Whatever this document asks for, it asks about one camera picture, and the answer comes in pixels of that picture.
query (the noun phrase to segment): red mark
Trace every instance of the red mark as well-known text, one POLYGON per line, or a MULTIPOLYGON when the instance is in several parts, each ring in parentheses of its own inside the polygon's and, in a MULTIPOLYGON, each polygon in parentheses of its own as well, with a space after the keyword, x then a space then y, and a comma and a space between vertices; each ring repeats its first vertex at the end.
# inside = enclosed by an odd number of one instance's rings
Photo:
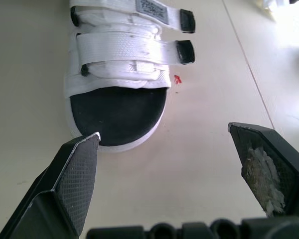
POLYGON ((181 84, 182 83, 182 81, 181 81, 181 79, 180 79, 180 77, 179 76, 177 76, 177 75, 174 75, 174 77, 175 77, 175 83, 178 85, 178 84, 181 84))

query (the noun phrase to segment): black sole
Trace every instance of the black sole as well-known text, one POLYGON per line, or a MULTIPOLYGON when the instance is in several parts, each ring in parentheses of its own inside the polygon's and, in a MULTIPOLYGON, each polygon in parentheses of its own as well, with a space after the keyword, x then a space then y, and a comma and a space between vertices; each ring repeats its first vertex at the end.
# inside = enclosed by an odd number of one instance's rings
POLYGON ((146 135, 164 110, 167 88, 108 87, 71 96, 71 108, 82 135, 101 134, 102 146, 119 146, 146 135))

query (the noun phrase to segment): floor seam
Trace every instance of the floor seam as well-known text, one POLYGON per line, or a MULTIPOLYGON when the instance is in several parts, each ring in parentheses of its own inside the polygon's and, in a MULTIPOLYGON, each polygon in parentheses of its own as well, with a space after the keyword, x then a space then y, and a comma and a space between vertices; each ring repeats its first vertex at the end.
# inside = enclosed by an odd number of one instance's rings
POLYGON ((264 105, 264 107, 265 107, 265 110, 266 110, 266 113, 267 113, 267 115, 268 115, 270 124, 271 124, 272 128, 275 129, 274 123, 273 123, 273 121, 272 121, 272 119, 271 119, 271 117, 270 117, 268 108, 267 108, 267 106, 266 106, 266 104, 265 104, 264 97, 263 97, 263 95, 262 95, 261 92, 260 92, 259 86, 258 86, 257 81, 256 81, 256 78, 255 78, 255 75, 254 75, 254 73, 253 73, 253 71, 252 71, 252 69, 251 69, 251 66, 250 66, 250 64, 249 64, 249 61, 248 61, 248 59, 247 59, 247 55, 246 55, 245 50, 244 50, 244 48, 243 48, 243 45, 242 45, 242 43, 241 43, 241 41, 240 41, 240 39, 239 39, 239 36, 238 36, 237 30, 236 30, 236 28, 235 28, 235 25, 234 25, 234 23, 233 23, 233 20, 232 20, 231 17, 230 17, 228 8, 227 8, 227 6, 226 6, 226 3, 225 3, 224 0, 221 0, 221 1, 223 2, 223 5, 224 5, 225 11, 226 11, 226 13, 227 13, 227 16, 228 16, 228 18, 229 18, 230 24, 231 24, 231 26, 232 26, 232 28, 233 28, 233 30, 234 30, 234 33, 235 33, 236 39, 237 39, 237 41, 238 41, 238 44, 239 44, 239 46, 240 46, 240 49, 241 49, 241 51, 243 52, 245 61, 246 61, 246 63, 247 63, 247 66, 248 66, 248 69, 249 69, 249 71, 250 71, 250 74, 251 74, 251 76, 253 77, 253 80, 254 80, 254 83, 255 83, 255 85, 256 85, 256 88, 257 88, 257 91, 258 91, 258 93, 259 93, 259 96, 260 96, 260 98, 261 98, 261 101, 263 102, 263 105, 264 105))

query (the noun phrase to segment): strap loop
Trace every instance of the strap loop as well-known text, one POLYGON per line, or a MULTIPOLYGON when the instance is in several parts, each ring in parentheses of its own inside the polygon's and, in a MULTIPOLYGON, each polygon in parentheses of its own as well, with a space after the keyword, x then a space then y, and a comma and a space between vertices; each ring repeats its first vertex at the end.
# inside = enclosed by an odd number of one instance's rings
POLYGON ((164 42, 127 32, 104 32, 78 35, 77 42, 82 65, 122 60, 163 65, 195 61, 193 46, 189 40, 164 42))
POLYGON ((70 0, 72 21, 75 26, 79 26, 74 8, 76 6, 104 7, 128 14, 138 14, 184 33, 195 32, 195 19, 191 11, 169 7, 157 0, 70 0))

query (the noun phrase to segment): black strap tip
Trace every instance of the black strap tip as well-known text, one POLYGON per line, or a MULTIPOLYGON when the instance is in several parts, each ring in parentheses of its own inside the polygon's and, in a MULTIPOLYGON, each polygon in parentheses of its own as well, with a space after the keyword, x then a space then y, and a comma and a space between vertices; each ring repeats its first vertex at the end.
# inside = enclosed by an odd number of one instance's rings
POLYGON ((181 30, 184 33, 194 33, 196 30, 196 22, 192 11, 184 9, 180 10, 181 30))
POLYGON ((82 76, 88 76, 90 74, 89 72, 89 67, 87 66, 87 64, 84 64, 82 67, 81 67, 81 75, 82 76))
POLYGON ((79 19, 78 15, 76 14, 76 7, 75 6, 71 7, 70 11, 71 11, 71 20, 72 20, 73 24, 75 26, 79 26, 80 19, 79 19))
POLYGON ((194 47, 190 40, 176 41, 176 47, 181 64, 190 64, 195 62, 194 47))

